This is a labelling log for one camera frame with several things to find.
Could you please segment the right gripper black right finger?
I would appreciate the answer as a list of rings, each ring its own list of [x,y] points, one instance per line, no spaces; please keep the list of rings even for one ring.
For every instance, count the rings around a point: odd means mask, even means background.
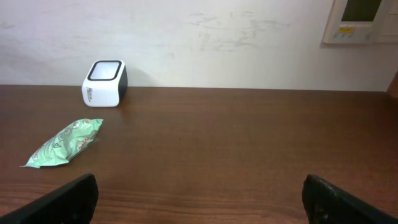
[[[397,218],[314,174],[303,182],[302,202],[309,224],[397,224]]]

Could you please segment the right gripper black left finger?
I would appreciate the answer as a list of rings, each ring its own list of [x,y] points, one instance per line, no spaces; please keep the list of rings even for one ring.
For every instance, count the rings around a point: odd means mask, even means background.
[[[1,224],[89,223],[98,201],[93,174],[85,174],[1,217]]]

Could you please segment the teal green snack packet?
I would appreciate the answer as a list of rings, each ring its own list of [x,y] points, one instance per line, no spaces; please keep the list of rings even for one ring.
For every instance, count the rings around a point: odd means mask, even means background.
[[[96,140],[103,119],[79,119],[41,145],[22,167],[53,167],[68,164]]]

